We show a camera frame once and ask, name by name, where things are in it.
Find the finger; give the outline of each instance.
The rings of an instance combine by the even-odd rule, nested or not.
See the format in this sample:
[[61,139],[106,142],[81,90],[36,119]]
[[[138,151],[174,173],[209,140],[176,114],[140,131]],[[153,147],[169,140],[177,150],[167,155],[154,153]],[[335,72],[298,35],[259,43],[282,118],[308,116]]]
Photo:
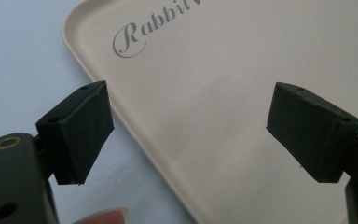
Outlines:
[[75,224],[125,224],[125,217],[127,214],[127,209],[105,210],[89,217],[85,217]]

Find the beige plastic tray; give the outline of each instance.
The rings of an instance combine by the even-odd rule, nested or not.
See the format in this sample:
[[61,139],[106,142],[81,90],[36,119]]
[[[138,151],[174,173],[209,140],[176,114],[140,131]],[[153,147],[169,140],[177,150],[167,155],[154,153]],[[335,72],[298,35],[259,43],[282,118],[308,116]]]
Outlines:
[[265,127],[276,81],[358,117],[358,1],[85,1],[63,39],[199,223],[345,219],[348,178],[315,183]]

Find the white surface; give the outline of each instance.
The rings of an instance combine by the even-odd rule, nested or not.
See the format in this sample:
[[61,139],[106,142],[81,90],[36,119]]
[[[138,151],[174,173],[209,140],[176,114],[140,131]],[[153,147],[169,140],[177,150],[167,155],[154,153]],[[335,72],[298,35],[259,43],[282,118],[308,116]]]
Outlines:
[[[0,1],[0,136],[36,134],[34,124],[90,82],[62,42],[62,25],[78,1]],[[84,186],[52,183],[61,223],[129,207],[129,223],[193,223],[162,177],[115,117]]]
[[[150,15],[176,4],[85,2],[67,43],[199,223],[341,223],[348,178],[315,183],[265,126],[276,81],[358,117],[358,2],[187,2],[148,36]],[[138,41],[126,50],[130,22]],[[115,36],[121,56],[145,49],[120,58]]]

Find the hole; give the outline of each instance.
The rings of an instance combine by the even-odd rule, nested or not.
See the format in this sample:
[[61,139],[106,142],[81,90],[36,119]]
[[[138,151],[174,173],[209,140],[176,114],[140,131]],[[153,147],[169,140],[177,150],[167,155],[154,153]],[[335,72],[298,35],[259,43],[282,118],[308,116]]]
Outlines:
[[0,141],[0,149],[4,150],[4,149],[11,148],[11,147],[15,147],[20,143],[20,141],[21,141],[21,138],[17,137],[17,136],[3,139]]
[[12,216],[16,212],[17,208],[18,206],[16,203],[7,203],[0,207],[0,220]]
[[57,123],[58,121],[60,121],[59,117],[55,117],[55,118],[52,118],[52,119],[48,120],[48,122],[50,122],[50,123]]

